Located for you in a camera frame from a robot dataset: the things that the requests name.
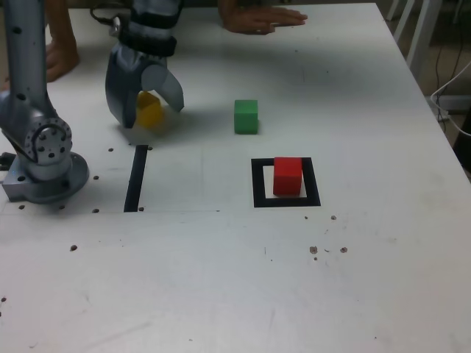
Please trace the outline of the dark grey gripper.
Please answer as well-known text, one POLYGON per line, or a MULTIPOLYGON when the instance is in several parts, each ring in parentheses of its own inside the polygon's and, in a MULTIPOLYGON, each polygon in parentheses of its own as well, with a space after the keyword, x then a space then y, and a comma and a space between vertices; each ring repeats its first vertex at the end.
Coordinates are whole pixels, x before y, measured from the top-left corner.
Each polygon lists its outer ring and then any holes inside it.
POLYGON ((105 78, 105 95, 111 114, 125 129, 136 120, 141 91, 155 91, 173 111, 184 108, 183 89, 167 68, 167 59, 117 43, 111 50, 105 78))

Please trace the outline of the person's right hand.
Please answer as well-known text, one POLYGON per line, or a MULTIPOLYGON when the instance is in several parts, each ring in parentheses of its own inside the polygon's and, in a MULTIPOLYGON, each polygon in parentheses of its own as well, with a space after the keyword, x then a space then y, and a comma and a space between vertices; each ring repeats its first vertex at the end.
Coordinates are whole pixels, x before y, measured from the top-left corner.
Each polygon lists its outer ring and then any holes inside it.
POLYGON ((46 46, 46 79, 53 82, 72 71, 79 64, 75 38, 53 39, 46 46))

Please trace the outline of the person's left hand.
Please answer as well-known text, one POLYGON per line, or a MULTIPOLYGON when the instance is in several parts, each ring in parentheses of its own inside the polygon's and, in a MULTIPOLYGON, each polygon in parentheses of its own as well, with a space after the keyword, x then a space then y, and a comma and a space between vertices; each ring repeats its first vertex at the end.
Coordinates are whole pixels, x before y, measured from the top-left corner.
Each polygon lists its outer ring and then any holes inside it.
POLYGON ((308 19, 296 10, 284 7, 244 7, 237 1, 217 1, 222 26, 229 32, 246 35, 267 35, 276 26, 301 26, 308 19))

